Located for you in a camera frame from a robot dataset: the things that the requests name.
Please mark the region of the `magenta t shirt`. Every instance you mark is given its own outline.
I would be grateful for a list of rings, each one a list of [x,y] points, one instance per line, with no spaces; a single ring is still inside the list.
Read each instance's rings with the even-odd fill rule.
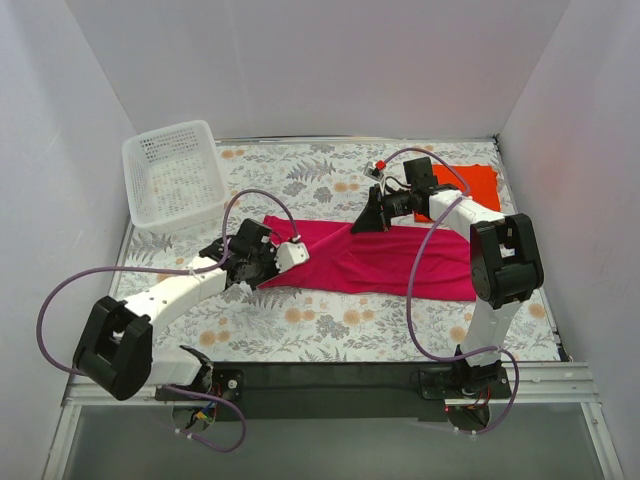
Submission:
[[[424,228],[395,226],[388,232],[351,232],[345,222],[296,222],[310,259],[263,283],[262,289],[301,289],[404,296]],[[414,279],[412,296],[440,301],[473,301],[468,241],[438,229],[431,236]]]

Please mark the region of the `white plastic basket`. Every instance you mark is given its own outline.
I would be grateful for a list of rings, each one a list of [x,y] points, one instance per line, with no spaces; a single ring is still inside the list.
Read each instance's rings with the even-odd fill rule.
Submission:
[[[222,217],[230,190],[206,121],[136,135],[123,143],[121,153],[136,228],[165,234]]]

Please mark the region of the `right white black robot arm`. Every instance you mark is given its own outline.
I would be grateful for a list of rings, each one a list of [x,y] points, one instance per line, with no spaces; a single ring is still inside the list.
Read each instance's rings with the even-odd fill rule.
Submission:
[[[417,213],[432,220],[432,237],[444,225],[468,241],[470,278],[476,295],[471,324],[451,357],[430,355],[417,382],[427,399],[514,394],[502,358],[506,334],[522,304],[544,280],[533,223],[525,214],[505,215],[477,203],[469,184],[442,183],[433,171],[437,155],[404,162],[404,181],[388,188],[387,163],[364,169],[374,180],[367,203],[351,227],[354,234],[387,232],[393,219]]]

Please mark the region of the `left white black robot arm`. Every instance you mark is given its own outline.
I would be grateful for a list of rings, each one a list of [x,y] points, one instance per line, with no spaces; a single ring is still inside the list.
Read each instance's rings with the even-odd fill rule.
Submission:
[[[74,368],[117,400],[147,384],[170,384],[190,399],[205,398],[214,384],[213,361],[193,347],[157,350],[154,343],[201,302],[238,284],[255,289],[308,260],[303,244],[274,244],[271,233],[247,219],[229,239],[201,250],[184,274],[123,300],[98,300],[74,352]]]

